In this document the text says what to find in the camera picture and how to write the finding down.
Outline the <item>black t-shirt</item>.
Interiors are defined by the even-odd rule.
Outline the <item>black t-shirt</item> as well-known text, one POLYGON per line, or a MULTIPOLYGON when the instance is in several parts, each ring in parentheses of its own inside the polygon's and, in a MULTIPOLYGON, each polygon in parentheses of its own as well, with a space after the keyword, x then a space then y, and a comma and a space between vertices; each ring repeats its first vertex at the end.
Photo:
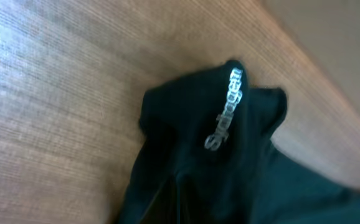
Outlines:
POLYGON ((251 88, 237 60, 148 90, 146 137, 117 223, 360 223, 360 192, 278 151, 281 88, 251 88))

